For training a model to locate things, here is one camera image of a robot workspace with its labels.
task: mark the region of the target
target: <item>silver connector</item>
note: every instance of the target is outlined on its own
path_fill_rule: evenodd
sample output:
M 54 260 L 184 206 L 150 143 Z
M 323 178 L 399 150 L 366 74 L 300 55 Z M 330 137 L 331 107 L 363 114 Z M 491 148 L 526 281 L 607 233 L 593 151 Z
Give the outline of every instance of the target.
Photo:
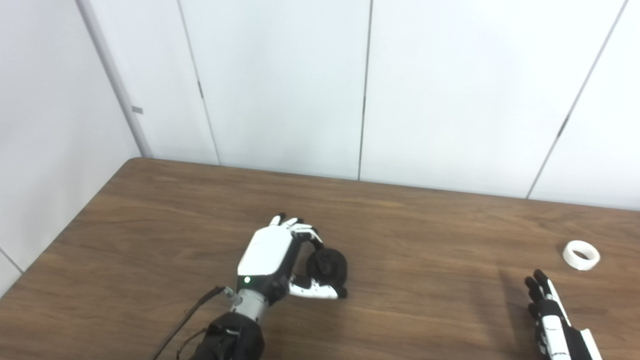
M 225 293 L 225 296 L 231 300 L 231 303 L 234 306 L 238 306 L 240 304 L 242 304 L 242 297 L 240 297 L 238 294 L 236 294 L 236 292 L 230 288 L 230 287 L 226 287 L 223 292 Z
M 238 305 L 233 305 L 231 312 L 245 315 L 249 319 L 260 323 L 269 307 L 267 298 L 259 292 L 249 289 L 240 290 L 236 296 L 240 297 L 242 301 Z

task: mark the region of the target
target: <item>black cable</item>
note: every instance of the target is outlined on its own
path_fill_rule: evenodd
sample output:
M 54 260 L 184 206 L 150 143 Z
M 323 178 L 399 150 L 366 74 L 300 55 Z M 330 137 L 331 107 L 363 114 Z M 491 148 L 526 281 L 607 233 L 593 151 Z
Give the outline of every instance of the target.
M 189 312 L 187 312 L 186 315 L 184 315 L 184 318 L 182 318 L 182 320 L 178 323 L 178 325 L 176 325 L 173 328 L 173 330 L 169 332 L 169 335 L 167 335 L 164 338 L 162 343 L 160 343 L 160 346 L 158 346 L 158 348 L 156 349 L 156 352 L 154 352 L 154 355 L 151 357 L 151 360 L 156 360 L 160 356 L 160 354 L 162 354 L 162 351 L 167 346 L 167 344 L 169 344 L 169 341 L 173 339 L 173 337 L 178 333 L 178 331 L 180 331 L 180 329 L 184 326 L 184 324 L 187 323 L 187 321 L 189 321 L 189 319 L 193 316 L 193 314 L 202 304 L 209 301 L 209 299 L 216 296 L 217 294 L 221 293 L 224 289 L 225 289 L 224 287 L 221 288 L 219 286 L 216 286 L 215 288 L 213 288 L 213 290 L 211 290 L 210 292 L 206 293 L 203 297 L 201 297 L 200 300 L 198 300 L 198 302 L 196 302 L 196 304 L 189 310 Z
M 203 332 L 206 332 L 206 331 L 207 331 L 207 328 L 204 328 L 204 329 L 196 332 L 195 334 L 191 335 L 187 340 L 184 340 L 184 342 L 182 343 L 182 345 L 180 346 L 178 351 L 175 352 L 175 360 L 180 360 L 180 353 L 182 353 L 184 348 L 191 342 L 191 340 L 197 338 L 198 335 L 200 335 L 200 334 L 202 334 Z

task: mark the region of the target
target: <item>black fingertip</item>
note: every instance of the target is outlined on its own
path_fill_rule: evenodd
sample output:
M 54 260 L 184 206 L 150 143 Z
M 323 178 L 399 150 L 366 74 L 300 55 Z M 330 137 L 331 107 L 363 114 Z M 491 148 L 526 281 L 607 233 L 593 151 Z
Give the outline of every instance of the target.
M 538 284 L 540 284 L 540 287 L 542 287 L 543 293 L 545 295 L 551 293 L 549 278 L 547 277 L 547 275 L 545 275 L 545 273 L 542 272 L 542 270 L 536 269 L 536 271 L 533 272 L 533 277 L 536 279 Z
M 539 301 L 542 301 L 544 299 L 544 297 L 542 296 L 542 293 L 540 292 L 540 289 L 537 289 L 537 290 L 531 289 L 531 290 L 529 290 L 529 297 L 531 298 L 531 300 L 533 302 L 539 302 Z
M 336 294 L 338 294 L 338 299 L 344 299 L 347 297 L 347 289 L 346 288 L 334 288 Z
M 540 269 L 536 269 L 536 271 L 533 272 L 533 277 L 536 278 L 536 280 L 540 285 L 543 285 L 544 282 L 549 281 L 549 278 L 547 277 L 547 275 L 543 273 L 542 270 Z
M 532 278 L 531 276 L 527 276 L 524 279 L 524 284 L 530 289 L 530 290 L 537 290 L 538 289 L 538 282 Z

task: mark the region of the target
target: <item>white robotic hand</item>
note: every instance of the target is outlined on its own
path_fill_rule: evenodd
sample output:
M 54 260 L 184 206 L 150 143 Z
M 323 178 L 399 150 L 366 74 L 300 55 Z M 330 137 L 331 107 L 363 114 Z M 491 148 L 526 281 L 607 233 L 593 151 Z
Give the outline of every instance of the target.
M 536 341 L 545 360 L 602 360 L 591 331 L 571 326 L 551 280 L 541 270 L 525 279 L 529 313 L 536 322 Z
M 284 217 L 283 213 L 275 216 L 253 235 L 238 265 L 238 292 L 257 291 L 269 304 L 287 293 L 321 299 L 346 297 L 344 256 L 325 249 L 317 230 L 301 218 L 283 221 Z M 307 260 L 307 276 L 293 275 L 301 244 L 307 241 L 316 249 Z

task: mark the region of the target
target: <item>black round object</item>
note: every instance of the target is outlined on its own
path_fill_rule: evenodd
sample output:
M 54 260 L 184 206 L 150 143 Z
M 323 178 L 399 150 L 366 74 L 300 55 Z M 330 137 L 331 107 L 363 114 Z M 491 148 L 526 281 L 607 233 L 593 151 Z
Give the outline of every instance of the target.
M 307 276 L 320 285 L 342 287 L 347 281 L 347 259 L 335 249 L 319 249 L 307 259 Z

